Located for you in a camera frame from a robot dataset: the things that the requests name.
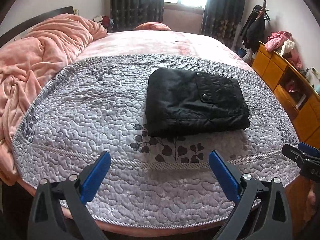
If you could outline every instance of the orange wooden cabinet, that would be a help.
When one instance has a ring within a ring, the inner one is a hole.
[[[320,148],[320,97],[308,81],[277,52],[269,53],[261,42],[252,68],[273,91],[287,112],[297,132],[299,140]],[[306,98],[299,99],[286,90],[286,85],[294,80]]]

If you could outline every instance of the orange striped pillow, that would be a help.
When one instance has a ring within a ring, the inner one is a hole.
[[[142,31],[142,30],[152,30],[152,31],[171,31],[171,29],[163,24],[163,23],[156,23],[156,22],[148,22],[140,24],[139,26],[134,28],[135,31]]]

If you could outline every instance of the dark gray curtain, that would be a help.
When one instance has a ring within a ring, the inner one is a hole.
[[[145,22],[162,22],[164,0],[111,0],[114,32],[133,30]]]
[[[201,34],[213,37],[231,48],[244,3],[245,0],[207,0]]]

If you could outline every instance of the folded black garment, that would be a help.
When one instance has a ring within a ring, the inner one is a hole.
[[[249,127],[249,109],[235,79],[159,68],[148,82],[149,136],[180,136]]]

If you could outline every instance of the wall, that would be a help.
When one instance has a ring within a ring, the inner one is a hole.
[[[255,5],[263,0],[246,0],[242,24]],[[266,22],[266,38],[271,32],[289,31],[301,55],[304,67],[320,71],[320,27],[303,0],[267,0],[267,12],[271,18]]]
[[[0,36],[32,17],[71,5],[88,19],[110,13],[110,0],[16,0],[0,25]]]
[[[192,12],[164,9],[163,23],[175,32],[199,34],[202,17]]]

